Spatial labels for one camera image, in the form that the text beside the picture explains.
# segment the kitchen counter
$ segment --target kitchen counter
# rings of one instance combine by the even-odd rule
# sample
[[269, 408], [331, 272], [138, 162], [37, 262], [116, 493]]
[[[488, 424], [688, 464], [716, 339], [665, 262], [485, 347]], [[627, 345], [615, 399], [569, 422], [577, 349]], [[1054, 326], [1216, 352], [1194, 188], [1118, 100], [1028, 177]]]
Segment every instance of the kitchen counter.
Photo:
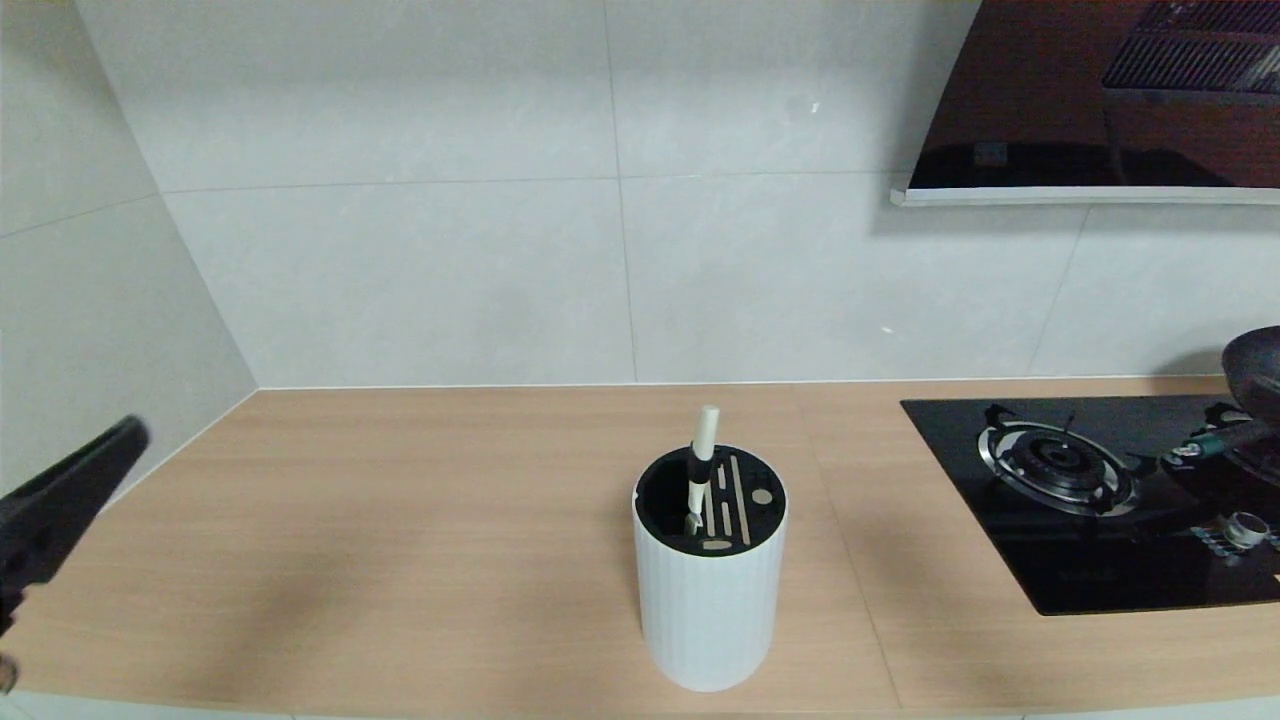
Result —
[[[315, 715], [1019, 714], [1276, 694], [1280, 605], [1043, 618], [905, 397], [1216, 378], [259, 392], [104, 514], [5, 650], [22, 688]], [[640, 634], [630, 491], [689, 441], [787, 484], [773, 648], [686, 692]]]

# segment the white wall tile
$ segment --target white wall tile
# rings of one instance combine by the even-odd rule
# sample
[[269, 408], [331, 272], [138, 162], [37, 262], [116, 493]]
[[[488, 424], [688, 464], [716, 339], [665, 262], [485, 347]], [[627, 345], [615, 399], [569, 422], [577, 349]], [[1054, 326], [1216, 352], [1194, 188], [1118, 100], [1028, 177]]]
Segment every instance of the white wall tile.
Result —
[[977, 8], [608, 0], [622, 173], [909, 170]]
[[0, 332], [5, 492], [128, 413], [138, 478], [255, 388], [159, 196], [0, 238]]
[[76, 6], [4, 0], [0, 234], [156, 191]]
[[1027, 720], [1275, 720], [1276, 717], [1280, 717], [1280, 697], [1143, 710], [1028, 715]]
[[32, 720], [289, 720], [287, 715], [136, 705], [28, 692], [15, 692], [13, 703]]
[[616, 181], [168, 201], [264, 387], [634, 378]]
[[1036, 375], [1216, 373], [1236, 334], [1280, 324], [1280, 209], [1100, 206]]
[[163, 191], [616, 174], [596, 0], [81, 0]]
[[901, 209], [888, 183], [623, 181], [640, 379], [1023, 374], [1085, 211]]

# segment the knife block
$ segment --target knife block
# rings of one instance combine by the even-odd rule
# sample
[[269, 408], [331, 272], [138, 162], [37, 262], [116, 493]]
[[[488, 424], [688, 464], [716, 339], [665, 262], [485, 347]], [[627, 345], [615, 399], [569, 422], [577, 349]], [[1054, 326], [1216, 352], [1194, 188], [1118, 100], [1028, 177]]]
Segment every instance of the knife block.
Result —
[[704, 527], [686, 536], [687, 452], [655, 460], [632, 492], [640, 618], [667, 678], [717, 692], [748, 679], [773, 641], [787, 497], [767, 462], [717, 445]]

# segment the black glass cooktop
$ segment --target black glass cooktop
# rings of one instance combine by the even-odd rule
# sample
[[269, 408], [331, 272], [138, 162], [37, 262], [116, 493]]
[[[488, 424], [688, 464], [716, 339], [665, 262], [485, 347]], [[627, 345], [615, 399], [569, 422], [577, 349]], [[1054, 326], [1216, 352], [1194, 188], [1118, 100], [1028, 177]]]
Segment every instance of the black glass cooktop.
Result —
[[1280, 438], [1199, 462], [1170, 455], [1248, 420], [1229, 397], [902, 407], [1041, 614], [1280, 600]]

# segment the frying pan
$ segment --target frying pan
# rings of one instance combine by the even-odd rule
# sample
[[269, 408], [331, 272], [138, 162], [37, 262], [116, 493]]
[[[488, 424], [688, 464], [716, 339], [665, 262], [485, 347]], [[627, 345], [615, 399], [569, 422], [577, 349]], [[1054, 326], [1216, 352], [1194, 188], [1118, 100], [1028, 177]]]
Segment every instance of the frying pan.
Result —
[[1222, 372], [1231, 397], [1253, 419], [1196, 436], [1174, 448], [1175, 455], [1208, 457], [1280, 434], [1280, 325], [1249, 331], [1226, 343]]

